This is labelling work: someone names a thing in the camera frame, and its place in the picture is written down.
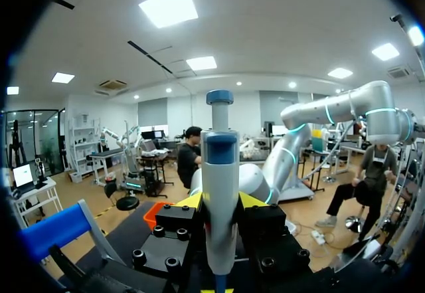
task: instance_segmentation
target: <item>recessed ceiling light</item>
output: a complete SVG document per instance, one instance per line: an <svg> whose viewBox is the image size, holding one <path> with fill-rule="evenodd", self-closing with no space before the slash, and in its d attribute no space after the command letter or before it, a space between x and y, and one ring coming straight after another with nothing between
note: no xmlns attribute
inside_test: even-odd
<svg viewBox="0 0 425 293"><path fill-rule="evenodd" d="M387 43L383 46L378 47L377 49L372 50L372 54L374 54L381 60L388 60L398 56L400 53L392 44Z"/></svg>
<svg viewBox="0 0 425 293"><path fill-rule="evenodd" d="M192 0L147 0L139 7L159 29L198 18Z"/></svg>
<svg viewBox="0 0 425 293"><path fill-rule="evenodd" d="M422 34L421 30L417 26L409 29L409 31L407 32L407 35L409 35L413 46L419 46L424 42L424 35Z"/></svg>
<svg viewBox="0 0 425 293"><path fill-rule="evenodd" d="M192 68L192 70L204 70L217 68L215 59L212 56L191 58L186 60L186 63Z"/></svg>
<svg viewBox="0 0 425 293"><path fill-rule="evenodd" d="M343 79L345 77L351 76L353 72L351 70L345 69L345 68L337 68L332 70L328 76Z"/></svg>
<svg viewBox="0 0 425 293"><path fill-rule="evenodd" d="M68 84L74 77L75 75L69 75L69 74L63 74L61 72L57 72L54 75L52 82L60 82L61 84Z"/></svg>
<svg viewBox="0 0 425 293"><path fill-rule="evenodd" d="M18 86L7 87L7 94L19 95L19 87Z"/></svg>

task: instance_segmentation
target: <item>man in black shirt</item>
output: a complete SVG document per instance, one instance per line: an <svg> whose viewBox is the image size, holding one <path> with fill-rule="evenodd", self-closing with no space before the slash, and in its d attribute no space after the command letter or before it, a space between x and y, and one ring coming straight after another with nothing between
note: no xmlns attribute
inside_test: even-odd
<svg viewBox="0 0 425 293"><path fill-rule="evenodd" d="M201 149L197 146L201 142L201 131L200 127L187 128L186 143L177 155L177 173L187 189L191 188L192 176L201 164Z"/></svg>

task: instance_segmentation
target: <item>seated person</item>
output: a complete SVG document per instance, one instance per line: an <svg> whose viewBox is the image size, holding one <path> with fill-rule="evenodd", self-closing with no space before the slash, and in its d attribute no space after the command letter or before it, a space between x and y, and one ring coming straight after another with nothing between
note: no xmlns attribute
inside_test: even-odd
<svg viewBox="0 0 425 293"><path fill-rule="evenodd" d="M191 188L192 176L201 164L201 149L197 146L201 142L201 131L200 127L187 128L186 143L177 154L177 173L187 189Z"/></svg>
<svg viewBox="0 0 425 293"><path fill-rule="evenodd" d="M365 179L360 180L363 170L366 170ZM369 207L363 230L359 235L359 241L362 241L381 215L381 203L386 182L395 183L396 172L396 156L387 145L369 146L353 181L338 186L327 210L330 217L316 222L315 225L318 227L334 227L337 224L337 214L343 200L354 197L362 199Z"/></svg>

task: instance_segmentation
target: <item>black pants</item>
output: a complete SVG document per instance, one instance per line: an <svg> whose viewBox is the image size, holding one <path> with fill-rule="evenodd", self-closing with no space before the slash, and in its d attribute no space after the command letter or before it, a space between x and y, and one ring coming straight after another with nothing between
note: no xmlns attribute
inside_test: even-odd
<svg viewBox="0 0 425 293"><path fill-rule="evenodd" d="M361 241L381 215L381 204L383 200L381 193L371 191L364 181L360 181L356 187L353 187L351 183L339 185L327 210L327 214L336 216L343 201L354 197L361 199L362 203L366 203L369 207L369 213L363 225L363 230L359 235L359 240Z"/></svg>

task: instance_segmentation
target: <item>blue cap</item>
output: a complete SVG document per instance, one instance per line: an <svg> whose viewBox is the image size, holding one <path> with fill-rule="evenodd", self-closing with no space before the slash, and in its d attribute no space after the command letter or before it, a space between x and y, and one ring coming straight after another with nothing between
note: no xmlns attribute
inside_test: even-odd
<svg viewBox="0 0 425 293"><path fill-rule="evenodd" d="M224 89L211 90L207 94L207 104L211 105L215 102L227 102L229 105L233 104L232 92Z"/></svg>

